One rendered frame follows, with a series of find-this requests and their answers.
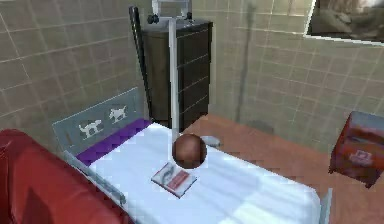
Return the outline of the black baseball bat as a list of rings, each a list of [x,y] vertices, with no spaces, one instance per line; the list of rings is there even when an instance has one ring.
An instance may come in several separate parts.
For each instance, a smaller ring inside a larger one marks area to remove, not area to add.
[[[141,75],[142,75],[143,84],[144,84],[144,90],[146,94],[148,116],[150,120],[153,120],[152,99],[151,99],[150,89],[148,85],[148,75],[147,75],[145,55],[144,55],[144,43],[143,43],[142,29],[140,24],[140,14],[139,14],[139,9],[136,6],[129,7],[129,17],[131,21],[132,34],[135,42],[137,57],[139,61],[139,66],[140,66]]]

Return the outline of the framed painting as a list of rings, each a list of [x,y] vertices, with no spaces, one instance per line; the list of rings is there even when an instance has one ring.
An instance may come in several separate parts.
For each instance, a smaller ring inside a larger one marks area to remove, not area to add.
[[[303,36],[384,47],[384,0],[312,0]]]

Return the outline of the brown ball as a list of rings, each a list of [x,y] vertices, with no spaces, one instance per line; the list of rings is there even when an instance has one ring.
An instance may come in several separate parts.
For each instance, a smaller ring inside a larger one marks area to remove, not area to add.
[[[194,169],[206,159],[207,148],[204,141],[195,134],[184,134],[172,145],[172,157],[184,169]]]

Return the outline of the dark brown chest of drawers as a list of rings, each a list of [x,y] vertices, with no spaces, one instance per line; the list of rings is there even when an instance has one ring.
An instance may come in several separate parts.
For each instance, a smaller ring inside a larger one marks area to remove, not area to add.
[[[183,131],[208,113],[213,22],[177,22],[179,127]],[[171,83],[168,24],[143,30],[151,118],[171,127]]]

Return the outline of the white and red book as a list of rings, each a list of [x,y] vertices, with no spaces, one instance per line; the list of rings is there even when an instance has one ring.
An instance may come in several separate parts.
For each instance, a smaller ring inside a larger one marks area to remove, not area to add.
[[[151,178],[152,182],[177,198],[181,198],[196,180],[196,176],[170,162],[166,163]]]

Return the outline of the white bed with grey headboard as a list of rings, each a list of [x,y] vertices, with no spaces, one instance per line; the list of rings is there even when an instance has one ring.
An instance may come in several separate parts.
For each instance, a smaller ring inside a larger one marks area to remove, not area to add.
[[[131,89],[53,123],[66,161],[134,224],[330,224],[332,195],[214,147],[177,190],[173,131],[144,119]]]

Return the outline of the red sofa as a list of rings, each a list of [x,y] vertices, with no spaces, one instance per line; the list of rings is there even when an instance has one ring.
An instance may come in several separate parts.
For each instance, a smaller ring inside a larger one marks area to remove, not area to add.
[[[26,133],[0,131],[0,224],[134,224],[83,175]]]

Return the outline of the red box with grey top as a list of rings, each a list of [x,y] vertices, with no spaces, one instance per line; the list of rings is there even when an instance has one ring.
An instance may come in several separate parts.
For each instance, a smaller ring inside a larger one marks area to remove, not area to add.
[[[384,117],[352,111],[331,152],[329,173],[372,187],[384,172]]]

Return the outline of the white lamp post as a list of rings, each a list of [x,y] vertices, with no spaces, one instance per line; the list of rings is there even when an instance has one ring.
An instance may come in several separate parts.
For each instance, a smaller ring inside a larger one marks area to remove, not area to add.
[[[178,102],[178,69],[177,69],[177,37],[176,19],[169,20],[169,62],[171,83],[171,119],[172,140],[179,136],[179,102]]]

